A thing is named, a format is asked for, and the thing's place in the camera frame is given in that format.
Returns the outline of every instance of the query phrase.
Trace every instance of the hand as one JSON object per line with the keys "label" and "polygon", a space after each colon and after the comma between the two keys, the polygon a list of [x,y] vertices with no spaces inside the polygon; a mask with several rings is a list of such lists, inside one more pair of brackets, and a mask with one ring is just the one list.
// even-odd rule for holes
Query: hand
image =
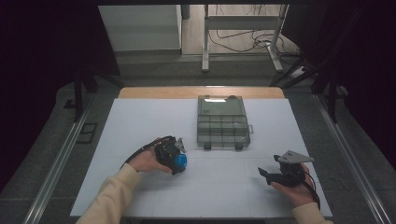
{"label": "hand", "polygon": [[[302,166],[304,171],[309,174],[308,168],[304,164],[302,164]],[[311,187],[313,187],[311,178],[307,174],[305,174],[305,182]],[[311,192],[302,184],[294,188],[288,188],[276,182],[271,182],[271,186],[274,187],[274,189],[277,189],[280,192],[286,194],[286,196],[289,197],[289,200],[295,207],[298,207],[306,203],[315,202]]]}
{"label": "hand", "polygon": [[171,168],[161,165],[155,157],[154,147],[149,147],[128,162],[137,172],[150,172],[160,170],[172,174]]}

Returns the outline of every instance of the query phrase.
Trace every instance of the person's right hand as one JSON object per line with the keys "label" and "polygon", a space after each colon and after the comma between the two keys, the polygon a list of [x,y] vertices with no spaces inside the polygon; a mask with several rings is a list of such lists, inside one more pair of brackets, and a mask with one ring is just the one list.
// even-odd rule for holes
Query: person's right hand
{"label": "person's right hand", "polygon": [[[302,166],[304,171],[309,174],[308,168],[304,164],[302,164]],[[305,182],[313,187],[311,178],[307,174],[305,174]],[[276,182],[271,182],[271,186],[274,187],[274,189],[277,189],[280,192],[286,194],[286,196],[288,196],[289,200],[295,207],[304,205],[306,203],[315,202],[311,192],[302,184],[294,188],[288,188]]]}

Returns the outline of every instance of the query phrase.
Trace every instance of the forearm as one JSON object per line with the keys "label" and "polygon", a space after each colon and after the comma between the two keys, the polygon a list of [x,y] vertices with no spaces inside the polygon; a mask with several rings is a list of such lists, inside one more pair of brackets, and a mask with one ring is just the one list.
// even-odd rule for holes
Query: forearm
{"label": "forearm", "polygon": [[332,224],[324,219],[316,203],[307,203],[292,210],[294,217],[299,224]]}
{"label": "forearm", "polygon": [[140,181],[137,171],[128,164],[102,185],[98,195],[77,223],[120,223],[122,213],[132,200],[132,190]]}

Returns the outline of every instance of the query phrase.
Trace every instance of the white wall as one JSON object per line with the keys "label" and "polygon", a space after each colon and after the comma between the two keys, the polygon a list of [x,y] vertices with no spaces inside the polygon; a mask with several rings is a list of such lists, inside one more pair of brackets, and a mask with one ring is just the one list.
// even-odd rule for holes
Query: white wall
{"label": "white wall", "polygon": [[99,6],[114,51],[181,49],[180,5]]}

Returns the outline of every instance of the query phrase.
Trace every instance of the wooden floor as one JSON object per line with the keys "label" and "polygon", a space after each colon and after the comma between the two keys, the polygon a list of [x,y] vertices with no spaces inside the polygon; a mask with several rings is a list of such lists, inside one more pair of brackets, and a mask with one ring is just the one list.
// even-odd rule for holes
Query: wooden floor
{"label": "wooden floor", "polygon": [[[279,14],[280,5],[210,5],[210,15],[267,15],[276,16]],[[182,54],[202,54],[202,46],[204,43],[204,5],[190,5],[190,18],[182,22]],[[235,35],[244,32],[249,32],[244,35],[236,35],[231,37],[224,37],[227,35]],[[209,53],[265,53],[266,48],[260,48],[263,44],[258,45],[253,49],[253,38],[258,35],[263,35],[259,38],[261,41],[271,40],[270,35],[273,31],[209,31]],[[278,39],[277,46],[280,51],[287,51],[295,53],[298,48],[289,41],[285,36]],[[230,49],[219,46],[216,43],[224,45]]]}

